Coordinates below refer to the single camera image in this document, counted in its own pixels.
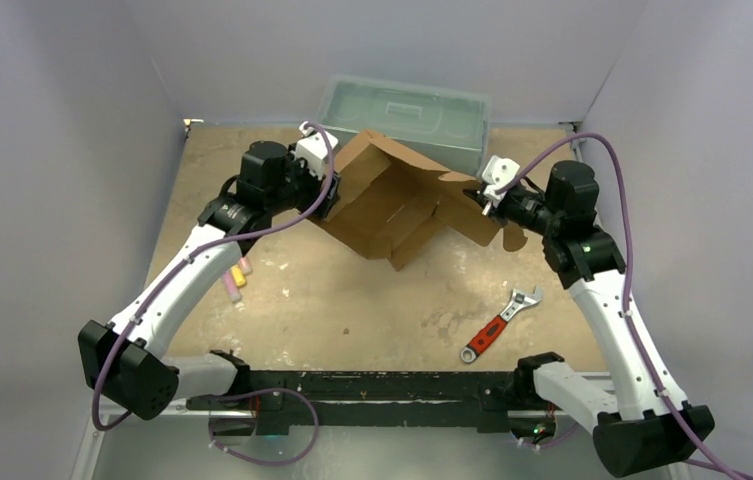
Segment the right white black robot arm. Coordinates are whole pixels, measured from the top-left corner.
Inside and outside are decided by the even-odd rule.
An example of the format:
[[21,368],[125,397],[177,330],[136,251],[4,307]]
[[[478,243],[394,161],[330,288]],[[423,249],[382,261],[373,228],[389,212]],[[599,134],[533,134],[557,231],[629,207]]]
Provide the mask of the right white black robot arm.
[[518,169],[511,159],[492,157],[481,170],[477,201],[484,215],[541,236],[546,262],[589,323],[614,391],[547,352],[519,360],[507,393],[528,407],[546,401],[563,409],[591,434],[599,460],[616,478],[689,459],[696,446],[688,435],[705,439],[715,421],[707,406],[689,403],[624,291],[623,256],[596,223],[594,171],[559,161],[538,193],[506,185]]

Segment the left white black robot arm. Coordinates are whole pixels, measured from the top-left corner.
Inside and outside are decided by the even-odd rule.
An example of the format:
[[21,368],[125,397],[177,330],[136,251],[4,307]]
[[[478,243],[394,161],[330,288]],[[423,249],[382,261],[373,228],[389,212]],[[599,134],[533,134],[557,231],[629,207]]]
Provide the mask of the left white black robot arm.
[[252,143],[238,174],[209,201],[178,254],[152,283],[111,320],[90,320],[78,334],[87,384],[93,389],[96,429],[115,427],[100,417],[103,399],[126,416],[151,420],[173,400],[212,396],[236,409],[249,399],[250,382],[233,355],[212,352],[168,358],[170,343],[207,291],[256,241],[281,231],[275,216],[296,210],[297,220],[325,217],[338,194],[337,139],[313,132],[284,145]]

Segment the brown cardboard box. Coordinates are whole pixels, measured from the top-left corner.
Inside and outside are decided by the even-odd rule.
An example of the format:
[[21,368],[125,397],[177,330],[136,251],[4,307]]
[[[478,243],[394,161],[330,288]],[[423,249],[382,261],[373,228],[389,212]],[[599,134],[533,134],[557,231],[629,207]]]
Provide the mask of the brown cardboard box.
[[335,157],[338,202],[315,224],[367,260],[387,260],[399,271],[449,227],[486,247],[502,234],[507,252],[524,247],[518,226],[482,214],[466,191],[478,181],[372,130],[352,138]]

